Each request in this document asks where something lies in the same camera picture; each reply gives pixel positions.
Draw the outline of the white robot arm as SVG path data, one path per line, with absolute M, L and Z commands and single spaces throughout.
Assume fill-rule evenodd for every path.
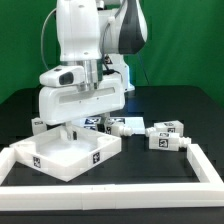
M 40 117 L 60 126 L 61 137 L 75 138 L 71 122 L 124 107 L 122 76 L 106 67 L 107 54 L 135 54 L 145 45 L 147 25 L 139 0 L 57 0 L 60 65 L 43 73 Z

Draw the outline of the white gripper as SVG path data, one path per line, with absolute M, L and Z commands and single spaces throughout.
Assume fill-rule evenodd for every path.
M 74 140 L 70 123 L 75 119 L 120 110 L 125 105 L 119 74 L 103 77 L 97 87 L 83 89 L 83 66 L 57 66 L 40 76 L 40 118 L 48 125 L 65 123 L 68 140 Z

